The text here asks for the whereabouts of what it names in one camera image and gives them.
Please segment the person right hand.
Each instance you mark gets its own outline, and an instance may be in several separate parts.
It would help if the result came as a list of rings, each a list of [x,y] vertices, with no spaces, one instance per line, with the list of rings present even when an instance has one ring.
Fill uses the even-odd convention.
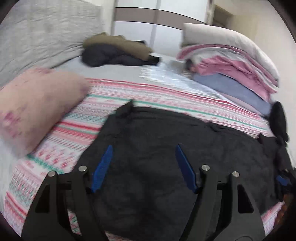
[[[283,223],[285,213],[287,212],[288,207],[290,206],[292,201],[293,201],[293,194],[285,194],[284,195],[284,197],[283,197],[284,204],[282,205],[280,211],[277,213],[273,228],[277,228],[279,225],[281,225]]]

